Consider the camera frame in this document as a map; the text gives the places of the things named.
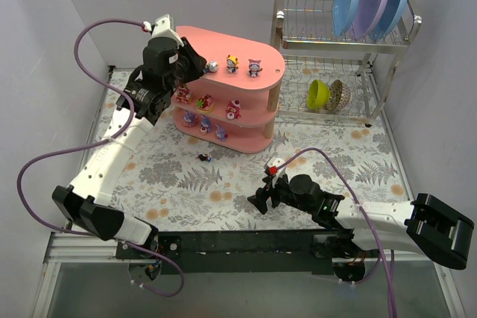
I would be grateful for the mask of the strawberry cake toy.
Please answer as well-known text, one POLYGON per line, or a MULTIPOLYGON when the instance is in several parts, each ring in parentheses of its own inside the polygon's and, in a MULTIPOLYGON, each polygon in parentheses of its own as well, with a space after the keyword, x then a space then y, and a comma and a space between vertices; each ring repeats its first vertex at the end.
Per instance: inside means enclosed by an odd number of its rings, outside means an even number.
POLYGON ((175 98, 178 103, 188 104, 193 99, 193 92, 186 84, 183 84, 175 92, 175 98))

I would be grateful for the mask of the pink figure toy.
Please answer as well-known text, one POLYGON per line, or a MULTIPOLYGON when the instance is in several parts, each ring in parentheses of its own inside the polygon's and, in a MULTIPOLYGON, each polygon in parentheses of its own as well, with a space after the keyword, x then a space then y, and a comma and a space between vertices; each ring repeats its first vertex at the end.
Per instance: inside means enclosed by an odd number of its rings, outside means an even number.
POLYGON ((261 70, 261 60, 249 59, 248 74, 251 77, 257 77, 261 70))
POLYGON ((241 117, 241 104, 239 100, 231 100, 227 104, 226 116, 228 120, 236 120, 241 117))

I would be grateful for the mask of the blue white duck figure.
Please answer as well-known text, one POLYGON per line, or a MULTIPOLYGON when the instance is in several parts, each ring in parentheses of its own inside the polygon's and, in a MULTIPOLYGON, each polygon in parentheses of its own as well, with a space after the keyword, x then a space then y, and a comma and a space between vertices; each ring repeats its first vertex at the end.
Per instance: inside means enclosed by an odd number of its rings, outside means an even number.
POLYGON ((210 61, 204 67, 203 72, 206 73, 216 73, 219 69, 219 64, 217 61, 210 61))

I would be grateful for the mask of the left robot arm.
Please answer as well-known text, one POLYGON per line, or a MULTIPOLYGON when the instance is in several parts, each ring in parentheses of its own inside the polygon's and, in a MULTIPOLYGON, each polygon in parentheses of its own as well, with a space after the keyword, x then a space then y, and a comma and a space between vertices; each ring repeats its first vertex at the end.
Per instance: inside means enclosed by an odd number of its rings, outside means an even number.
POLYGON ((142 52, 143 63, 130 74, 103 139, 68 186, 57 186, 53 201, 74 225, 103 241, 118 239, 143 245, 155 228, 114 209, 110 203, 126 164, 138 144, 171 104, 179 85, 199 79, 206 59, 187 38, 155 37, 142 52))

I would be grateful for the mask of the black red mouse figure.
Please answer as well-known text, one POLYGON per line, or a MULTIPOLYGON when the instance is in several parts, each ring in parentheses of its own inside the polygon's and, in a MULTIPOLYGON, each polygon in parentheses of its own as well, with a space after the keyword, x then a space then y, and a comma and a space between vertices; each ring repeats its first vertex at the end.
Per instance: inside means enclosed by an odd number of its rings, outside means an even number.
POLYGON ((212 157, 207 155, 207 154, 199 154, 198 155, 199 160, 202 162, 210 162, 212 160, 212 157))

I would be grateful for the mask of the purple bunny head toy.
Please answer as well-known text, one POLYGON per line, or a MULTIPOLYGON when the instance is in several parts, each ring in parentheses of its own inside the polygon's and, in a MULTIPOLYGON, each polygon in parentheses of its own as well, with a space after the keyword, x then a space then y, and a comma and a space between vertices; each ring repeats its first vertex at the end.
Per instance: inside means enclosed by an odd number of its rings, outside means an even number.
POLYGON ((209 134, 212 130, 212 122, 209 117, 205 115, 201 115, 201 122, 200 122, 200 133, 202 135, 209 134))

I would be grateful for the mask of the pink flowerpot toy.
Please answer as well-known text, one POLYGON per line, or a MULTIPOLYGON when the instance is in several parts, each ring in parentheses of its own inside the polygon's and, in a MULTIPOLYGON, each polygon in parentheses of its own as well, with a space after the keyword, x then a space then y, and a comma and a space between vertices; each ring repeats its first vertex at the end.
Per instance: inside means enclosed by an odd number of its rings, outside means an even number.
POLYGON ((207 114, 207 113, 211 113, 211 111, 213 111, 214 108, 215 108, 215 100, 211 95, 207 94, 201 98, 198 98, 196 103, 196 109, 198 112, 207 114))

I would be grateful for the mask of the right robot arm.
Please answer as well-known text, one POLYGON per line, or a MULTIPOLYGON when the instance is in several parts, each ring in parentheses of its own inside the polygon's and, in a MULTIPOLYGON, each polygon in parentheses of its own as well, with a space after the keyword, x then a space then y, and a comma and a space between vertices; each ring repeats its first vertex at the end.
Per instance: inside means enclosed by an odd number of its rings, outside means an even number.
POLYGON ((467 266, 474 223, 430 194, 401 203, 365 202, 323 191, 307 174, 265 177, 248 197, 262 214, 283 203, 310 214, 325 229, 341 231, 335 255, 378 248, 415 252, 453 270, 467 266))

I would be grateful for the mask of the yellow blue duck figure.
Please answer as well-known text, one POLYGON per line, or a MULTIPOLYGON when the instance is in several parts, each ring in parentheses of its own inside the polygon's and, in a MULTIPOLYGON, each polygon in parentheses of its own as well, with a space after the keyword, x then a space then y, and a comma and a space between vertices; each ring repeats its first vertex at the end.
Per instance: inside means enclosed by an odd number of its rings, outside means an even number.
POLYGON ((239 59, 236 56, 228 55, 226 58, 226 69, 229 73, 235 73, 239 69, 239 59))

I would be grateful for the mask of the pink purple cupcake toy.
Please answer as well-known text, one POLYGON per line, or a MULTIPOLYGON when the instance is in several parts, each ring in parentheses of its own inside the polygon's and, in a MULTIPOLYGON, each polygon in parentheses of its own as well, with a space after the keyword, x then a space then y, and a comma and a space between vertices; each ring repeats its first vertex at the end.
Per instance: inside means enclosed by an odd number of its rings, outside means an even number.
POLYGON ((195 113, 188 110, 184 111, 182 116, 182 125, 184 127, 194 127, 198 122, 198 117, 195 113))

